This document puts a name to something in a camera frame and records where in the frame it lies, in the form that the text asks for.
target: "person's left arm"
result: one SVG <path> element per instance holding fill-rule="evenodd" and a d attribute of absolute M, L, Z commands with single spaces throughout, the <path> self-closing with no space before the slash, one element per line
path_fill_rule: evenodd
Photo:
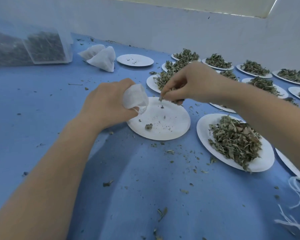
<path fill-rule="evenodd" d="M 126 78 L 102 83 L 87 97 L 80 113 L 0 209 L 0 240 L 64 240 L 82 173 L 98 134 L 137 116 L 122 97 L 135 84 Z"/>

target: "blue surface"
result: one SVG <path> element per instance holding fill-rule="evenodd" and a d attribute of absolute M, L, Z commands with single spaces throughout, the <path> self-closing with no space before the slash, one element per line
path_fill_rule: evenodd
<path fill-rule="evenodd" d="M 147 88 L 148 96 L 158 96 L 147 87 L 146 79 L 150 71 L 161 71 L 161 65 L 171 60 L 170 54 L 91 42 L 85 36 L 76 38 L 84 41 L 73 44 L 70 64 L 0 68 L 0 207 L 22 182 L 23 172 L 31 171 L 100 82 L 130 77 Z M 105 72 L 77 55 L 92 44 L 112 45 L 117 57 L 136 53 L 151 57 L 155 63 L 132 68 L 115 62 L 114 72 Z M 248 77 L 237 70 L 234 73 Z M 285 90 L 295 86 L 272 79 Z M 210 153 L 197 136 L 196 124 L 205 114 L 224 112 L 209 104 L 196 106 L 189 99 L 184 108 L 191 118 L 190 130 L 165 145 L 157 142 L 157 148 L 151 147 L 154 141 L 135 134 L 126 123 L 98 136 L 80 184 L 68 239 L 153 239 L 154 228 L 168 240 L 295 239 L 273 221 L 283 219 L 277 205 L 280 203 L 287 215 L 300 222 L 300 207 L 288 209 L 299 199 L 287 183 L 292 176 L 290 170 L 277 155 L 271 169 L 252 175 L 221 161 L 208 166 Z M 166 150 L 176 153 L 170 155 Z M 110 187 L 102 186 L 112 179 Z M 168 213 L 158 223 L 157 209 L 164 207 L 168 207 Z M 296 228 L 292 231 L 300 235 Z"/>

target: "empty tea bag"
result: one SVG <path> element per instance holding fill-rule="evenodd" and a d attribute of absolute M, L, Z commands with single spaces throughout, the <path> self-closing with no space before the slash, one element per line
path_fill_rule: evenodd
<path fill-rule="evenodd" d="M 105 46 L 103 44 L 96 44 L 96 45 L 92 45 L 91 47 L 87 48 L 84 51 L 79 52 L 78 55 L 84 58 L 84 60 L 89 60 L 104 49 Z"/>
<path fill-rule="evenodd" d="M 134 84 L 123 94 L 123 106 L 126 109 L 139 107 L 139 114 L 143 114 L 149 105 L 149 98 L 141 84 Z"/>
<path fill-rule="evenodd" d="M 87 60 L 87 62 L 90 65 L 99 67 L 102 70 L 105 70 L 107 72 L 113 72 L 115 69 L 115 58 L 116 58 L 115 50 L 113 49 L 112 46 L 109 46 L 101 50 L 91 59 Z"/>

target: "person's left hand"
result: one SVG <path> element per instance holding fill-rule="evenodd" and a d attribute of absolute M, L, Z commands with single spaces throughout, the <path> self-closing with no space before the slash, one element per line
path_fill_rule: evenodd
<path fill-rule="evenodd" d="M 138 113 L 134 109 L 123 106 L 124 92 L 134 84 L 130 78 L 101 83 L 87 96 L 78 116 L 91 123 L 96 130 L 103 130 L 136 117 Z"/>

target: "white string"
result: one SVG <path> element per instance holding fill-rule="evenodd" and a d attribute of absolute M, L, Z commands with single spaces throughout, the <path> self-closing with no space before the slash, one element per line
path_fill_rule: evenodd
<path fill-rule="evenodd" d="M 298 196 L 300 198 L 300 187 L 297 183 L 297 180 L 300 181 L 300 178 L 299 177 L 291 177 L 291 178 L 289 178 L 288 182 L 289 182 L 290 187 L 298 194 Z M 299 205 L 300 205 L 300 199 L 299 199 L 298 204 L 296 204 L 295 206 L 291 206 L 290 209 L 296 208 Z"/>
<path fill-rule="evenodd" d="M 278 205 L 280 208 L 280 214 L 285 218 L 286 221 L 282 221 L 282 220 L 274 220 L 275 223 L 280 223 L 283 225 L 288 225 L 288 226 L 294 226 L 297 227 L 300 230 L 300 224 L 298 224 L 298 222 L 295 220 L 295 218 L 293 218 L 292 215 L 290 215 L 291 219 L 289 219 L 283 212 L 282 208 L 280 205 Z"/>

